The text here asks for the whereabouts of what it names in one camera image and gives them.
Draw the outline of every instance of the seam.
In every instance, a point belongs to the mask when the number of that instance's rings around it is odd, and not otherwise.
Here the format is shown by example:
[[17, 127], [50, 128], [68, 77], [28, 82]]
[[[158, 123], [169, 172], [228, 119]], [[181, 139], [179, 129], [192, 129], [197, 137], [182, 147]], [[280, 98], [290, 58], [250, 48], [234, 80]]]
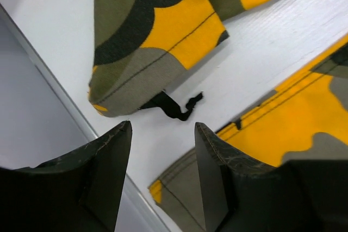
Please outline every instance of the seam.
[[[328, 63], [330, 61], [330, 59], [326, 60], [325, 62], [323, 62], [321, 66], [323, 66], [324, 64]], [[253, 113], [249, 114], [247, 117], [245, 117], [243, 120], [249, 118], [250, 116], [256, 114], [260, 109], [262, 109], [263, 107], [265, 107], [266, 105], [268, 105], [269, 103], [273, 102], [274, 100], [276, 100], [279, 96], [283, 95], [284, 93], [286, 93], [287, 91], [289, 91], [291, 88], [293, 88], [294, 86], [296, 86], [298, 83], [300, 83], [301, 81], [303, 81], [304, 79], [306, 79], [307, 77], [309, 77], [312, 73], [314, 73], [313, 71], [310, 71], [309, 73], [307, 73], [305, 76], [301, 77], [300, 79], [298, 79], [296, 82], [294, 82], [293, 84], [291, 84], [289, 87], [285, 88], [284, 90], [280, 91], [279, 93], [276, 93], [272, 98], [270, 98], [269, 100], [267, 100], [264, 104], [262, 104], [262, 106], [260, 106], [257, 110], [255, 110]], [[225, 125], [225, 128], [228, 127], [230, 124], [232, 124], [234, 122], [230, 122], [229, 124], [227, 123]], [[231, 126], [230, 128], [226, 129], [225, 131], [223, 131], [222, 133], [219, 133], [219, 135], [223, 135], [226, 132], [228, 132], [229, 130], [233, 129], [235, 126]]]
[[[168, 179], [168, 180], [163, 180], [162, 178], [159, 178], [157, 180], [161, 181], [161, 184], [156, 184], [153, 189], [156, 190], [158, 189], [160, 186], [164, 186], [166, 187], [167, 185], [169, 185], [169, 183], [171, 183], [180, 173], [182, 173], [183, 171], [185, 171], [187, 169], [187, 167], [191, 166], [192, 164], [194, 164], [197, 160], [191, 161], [188, 164], [186, 164], [182, 169], [180, 169], [179, 171], [177, 171], [176, 173], [174, 173], [174, 175]], [[161, 191], [158, 191], [156, 193], [154, 193], [153, 195], [156, 196], [158, 194], [160, 194]]]
[[184, 203], [182, 203], [180, 201], [180, 199], [169, 190], [169, 188], [167, 186], [164, 185], [164, 188], [167, 189], [167, 191], [178, 201], [178, 203], [183, 207], [183, 209], [189, 214], [189, 216], [192, 218], [193, 221], [195, 221], [195, 223], [203, 230], [205, 231], [205, 229], [199, 224], [198, 220], [193, 216], [193, 214], [189, 211], [189, 209], [184, 205]]
[[193, 161], [197, 161], [195, 155], [196, 152], [194, 148], [186, 152], [181, 158], [177, 159], [172, 165], [170, 165], [156, 180], [151, 182], [151, 185], [148, 187], [148, 189], [150, 189], [150, 187], [153, 186], [154, 183], [158, 180], [163, 182], [163, 180], [168, 178], [168, 176], [171, 175], [172, 172], [177, 171], [178, 168], [182, 168], [182, 171], [186, 169], [190, 164], [192, 164]]
[[[307, 84], [306, 86], [304, 86], [303, 88], [299, 89], [298, 91], [296, 91], [293, 95], [291, 95], [290, 97], [288, 97], [287, 99], [285, 99], [284, 101], [282, 101], [281, 103], [275, 105], [273, 108], [269, 109], [269, 111], [265, 112], [264, 114], [262, 114], [261, 116], [259, 116], [257, 119], [255, 119], [254, 121], [252, 121], [251, 123], [249, 123], [248, 125], [246, 125], [245, 127], [243, 127], [243, 129], [246, 129], [247, 127], [249, 127], [250, 125], [252, 125], [253, 123], [255, 123], [256, 121], [258, 121], [259, 119], [261, 119], [262, 117], [264, 117], [265, 115], [269, 114], [271, 111], [277, 109], [279, 106], [281, 106], [282, 104], [284, 104], [285, 102], [287, 102], [288, 100], [290, 100], [291, 98], [293, 98], [294, 96], [296, 96], [297, 94], [299, 94], [300, 92], [302, 92], [304, 89], [306, 89], [307, 87], [309, 87], [310, 85], [312, 85], [313, 83], [315, 83], [316, 81], [320, 80], [322, 77], [326, 76], [328, 72], [331, 72], [332, 70], [334, 70], [337, 66], [341, 65], [343, 62], [348, 61], [348, 58], [344, 59], [340, 64], [336, 64], [335, 66], [333, 66], [331, 69], [329, 69], [326, 73], [322, 73], [320, 76], [318, 76], [315, 80], [313, 80], [312, 82], [310, 82], [309, 84]], [[301, 81], [303, 81], [305, 78], [307, 78], [309, 75], [311, 75], [312, 73], [315, 72], [311, 72], [309, 74], [307, 74], [305, 77], [301, 78], [301, 80], [297, 81], [295, 84], [293, 84], [291, 87], [289, 87], [288, 89], [286, 89], [284, 92], [281, 93], [281, 95], [283, 95], [285, 92], [287, 92], [290, 88], [294, 87], [295, 85], [299, 84]], [[228, 141], [229, 139], [231, 139], [232, 137], [236, 136], [239, 132], [233, 134], [232, 136], [230, 136], [229, 138], [227, 138], [225, 141]]]
[[96, 102], [94, 104], [103, 103], [105, 102], [110, 96], [112, 96], [115, 92], [117, 92], [120, 88], [125, 86], [130, 80], [132, 80], [134, 77], [136, 77], [139, 73], [147, 69], [148, 67], [152, 66], [153, 64], [157, 63], [160, 59], [162, 59], [166, 54], [168, 54], [170, 51], [172, 51], [174, 48], [178, 46], [182, 41], [184, 41], [186, 38], [188, 38], [191, 34], [193, 34], [199, 27], [201, 27], [209, 18], [211, 18], [216, 12], [211, 13], [209, 16], [207, 16], [197, 27], [195, 27], [190, 33], [188, 33], [184, 38], [182, 38], [180, 41], [178, 41], [175, 45], [173, 45], [168, 51], [166, 51], [164, 54], [162, 54], [160, 57], [158, 57], [156, 60], [149, 63], [147, 66], [143, 67], [141, 70], [137, 71], [135, 74], [133, 74], [131, 77], [129, 77], [127, 80], [125, 80], [119, 87], [117, 87], [114, 91], [106, 95], [103, 99], [101, 99], [99, 102]]

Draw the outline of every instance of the white surface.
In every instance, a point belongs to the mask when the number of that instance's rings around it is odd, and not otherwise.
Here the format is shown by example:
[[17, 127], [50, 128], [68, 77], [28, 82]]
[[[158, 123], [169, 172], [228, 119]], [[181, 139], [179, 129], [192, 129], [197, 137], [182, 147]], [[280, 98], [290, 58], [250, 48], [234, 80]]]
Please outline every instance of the white surface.
[[193, 147], [196, 121], [219, 128], [348, 32], [348, 0], [273, 0], [227, 21], [231, 37], [194, 69], [193, 76], [183, 76], [169, 88], [181, 104], [204, 91], [205, 99], [189, 121], [171, 120], [159, 109], [109, 119], [86, 98], [94, 50], [93, 0], [0, 3], [99, 134], [131, 120], [127, 172], [150, 203], [147, 187]]

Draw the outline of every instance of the camouflage fabric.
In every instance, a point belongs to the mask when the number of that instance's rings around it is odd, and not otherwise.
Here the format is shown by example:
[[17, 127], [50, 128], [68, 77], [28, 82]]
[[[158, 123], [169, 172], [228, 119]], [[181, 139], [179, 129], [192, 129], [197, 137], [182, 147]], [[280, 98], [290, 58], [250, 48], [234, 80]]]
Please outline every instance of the camouflage fabric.
[[[348, 35], [240, 115], [217, 135], [261, 162], [348, 159]], [[204, 231], [194, 149], [149, 189], [183, 231]]]
[[228, 37], [221, 20], [266, 1], [95, 0], [90, 103], [135, 112]]

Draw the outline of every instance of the black string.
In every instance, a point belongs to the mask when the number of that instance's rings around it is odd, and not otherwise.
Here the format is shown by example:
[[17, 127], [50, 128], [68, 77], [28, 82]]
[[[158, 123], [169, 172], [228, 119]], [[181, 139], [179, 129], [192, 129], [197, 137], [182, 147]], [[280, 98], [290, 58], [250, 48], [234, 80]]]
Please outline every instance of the black string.
[[159, 107], [170, 118], [177, 118], [181, 121], [186, 121], [192, 114], [196, 104], [203, 99], [203, 93], [189, 99], [186, 104], [186, 112], [181, 112], [179, 104], [177, 104], [170, 96], [165, 92], [160, 92], [154, 96], [150, 101], [145, 103], [140, 109], [148, 109]]

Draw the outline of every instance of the black patch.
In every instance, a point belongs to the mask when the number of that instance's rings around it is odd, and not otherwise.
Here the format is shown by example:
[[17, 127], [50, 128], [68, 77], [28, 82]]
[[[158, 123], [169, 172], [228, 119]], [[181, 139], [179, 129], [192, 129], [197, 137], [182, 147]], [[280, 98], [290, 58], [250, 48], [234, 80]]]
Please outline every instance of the black patch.
[[222, 34], [220, 35], [217, 43], [216, 43], [216, 46], [218, 46], [219, 44], [221, 44], [223, 41], [225, 41], [227, 38], [229, 38], [229, 34], [228, 32], [225, 30], [222, 32]]
[[135, 0], [124, 23], [96, 48], [94, 65], [116, 62], [133, 53], [151, 32], [154, 8], [167, 8], [180, 1], [182, 0]]
[[348, 44], [315, 65], [311, 71], [329, 76], [348, 78]]
[[199, 93], [197, 96], [192, 97], [186, 104], [186, 112], [181, 112], [180, 105], [177, 104], [170, 96], [165, 92], [160, 92], [154, 96], [150, 101], [145, 103], [140, 110], [159, 107], [170, 118], [179, 119], [181, 121], [187, 121], [192, 114], [196, 104], [203, 99], [203, 93]]
[[235, 126], [237, 127], [237, 130], [241, 130], [241, 118], [238, 118], [235, 122], [234, 122]]

